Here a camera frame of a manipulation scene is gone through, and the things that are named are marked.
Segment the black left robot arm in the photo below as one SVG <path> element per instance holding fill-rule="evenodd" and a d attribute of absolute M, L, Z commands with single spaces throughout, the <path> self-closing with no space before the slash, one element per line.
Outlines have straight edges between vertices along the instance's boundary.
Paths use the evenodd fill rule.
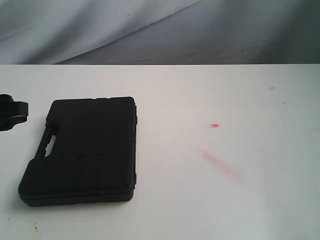
<path fill-rule="evenodd" d="M 29 115 L 29 104 L 14 101 L 8 94 L 0 95 L 0 131 L 9 131 L 15 125 L 25 123 Z"/>

